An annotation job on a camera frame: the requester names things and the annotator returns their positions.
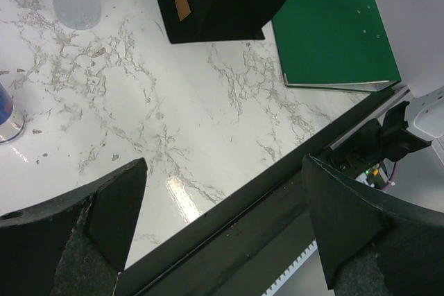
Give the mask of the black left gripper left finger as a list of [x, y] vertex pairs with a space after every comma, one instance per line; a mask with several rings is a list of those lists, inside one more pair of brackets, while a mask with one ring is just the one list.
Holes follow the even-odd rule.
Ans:
[[1, 216], [2, 295], [113, 295], [144, 197], [135, 159], [103, 177]]

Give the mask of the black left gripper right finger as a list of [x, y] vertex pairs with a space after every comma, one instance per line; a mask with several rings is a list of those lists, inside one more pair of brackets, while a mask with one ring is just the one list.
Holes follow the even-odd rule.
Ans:
[[353, 180], [307, 155], [302, 179], [335, 295], [442, 295], [443, 214]]

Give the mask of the blue silver energy drink can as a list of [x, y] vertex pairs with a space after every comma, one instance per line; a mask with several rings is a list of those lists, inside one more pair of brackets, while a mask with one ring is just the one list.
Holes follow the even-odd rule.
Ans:
[[24, 130], [25, 120], [22, 113], [15, 107], [12, 97], [1, 85], [1, 143], [8, 143], [17, 138]]

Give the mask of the green binder folder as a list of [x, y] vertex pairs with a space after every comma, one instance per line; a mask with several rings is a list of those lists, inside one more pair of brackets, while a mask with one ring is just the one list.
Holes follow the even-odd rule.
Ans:
[[287, 0], [272, 25], [287, 87], [379, 92], [401, 81], [376, 0]]

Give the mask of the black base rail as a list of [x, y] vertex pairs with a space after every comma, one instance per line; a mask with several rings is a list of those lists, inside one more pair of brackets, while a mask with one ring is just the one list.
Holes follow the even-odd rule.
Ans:
[[125, 270], [117, 295], [261, 295], [313, 242], [302, 160], [407, 89], [372, 94]]

